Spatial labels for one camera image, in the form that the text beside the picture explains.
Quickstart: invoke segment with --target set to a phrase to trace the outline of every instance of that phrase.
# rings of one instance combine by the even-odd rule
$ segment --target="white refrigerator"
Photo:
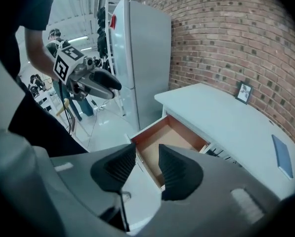
[[[111,47],[125,119],[142,130],[162,116],[154,96],[168,90],[171,51],[170,16],[136,1],[120,0]]]

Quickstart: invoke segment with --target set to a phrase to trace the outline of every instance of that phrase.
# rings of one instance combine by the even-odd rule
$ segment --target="black picture frame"
[[[248,101],[250,100],[252,91],[253,91],[253,87],[251,85],[249,85],[248,83],[245,83],[244,81],[241,81],[238,87],[238,91],[235,95],[235,98],[238,101],[241,101],[242,103],[247,104]]]

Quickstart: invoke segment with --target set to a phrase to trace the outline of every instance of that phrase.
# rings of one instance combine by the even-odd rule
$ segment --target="ceiling light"
[[[85,40],[87,38],[88,38],[88,36],[83,36],[83,37],[79,37],[79,38],[76,38],[76,39],[71,39],[71,40],[68,41],[68,43],[71,43],[71,42],[74,42],[74,41],[78,41],[78,40]]]
[[[84,48],[81,51],[86,51],[86,50],[90,50],[90,49],[92,49],[92,47]]]

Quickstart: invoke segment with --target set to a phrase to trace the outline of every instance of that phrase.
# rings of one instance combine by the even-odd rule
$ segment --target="blue book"
[[[285,143],[279,140],[275,135],[271,135],[275,145],[278,168],[289,178],[292,179],[294,174],[292,172],[292,165],[288,147]]]

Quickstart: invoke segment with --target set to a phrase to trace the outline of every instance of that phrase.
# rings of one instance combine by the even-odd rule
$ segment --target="open drawer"
[[[136,144],[136,153],[143,165],[143,171],[151,176],[159,189],[164,189],[164,178],[158,166],[159,144],[191,149],[199,154],[206,141],[188,127],[173,118],[165,116],[141,131],[131,141]]]

